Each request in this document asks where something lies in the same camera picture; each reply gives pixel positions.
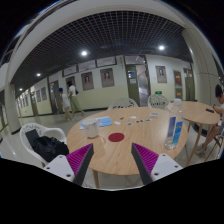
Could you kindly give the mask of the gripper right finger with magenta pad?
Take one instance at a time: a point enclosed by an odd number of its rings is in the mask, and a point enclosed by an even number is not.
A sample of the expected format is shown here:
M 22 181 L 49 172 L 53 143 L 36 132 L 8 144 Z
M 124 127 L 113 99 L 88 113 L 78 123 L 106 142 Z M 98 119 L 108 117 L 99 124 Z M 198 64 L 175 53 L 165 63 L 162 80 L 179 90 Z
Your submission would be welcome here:
M 131 153 L 144 185 L 148 185 L 182 169 L 168 154 L 157 154 L 137 143 L 132 144 Z

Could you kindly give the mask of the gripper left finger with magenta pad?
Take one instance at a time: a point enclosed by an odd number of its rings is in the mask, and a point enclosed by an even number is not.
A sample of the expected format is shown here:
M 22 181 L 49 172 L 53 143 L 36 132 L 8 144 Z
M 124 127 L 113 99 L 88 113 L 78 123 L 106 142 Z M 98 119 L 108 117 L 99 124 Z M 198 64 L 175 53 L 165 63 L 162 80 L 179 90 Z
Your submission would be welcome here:
M 93 154 L 93 144 L 88 144 L 67 156 L 58 155 L 44 170 L 82 186 Z

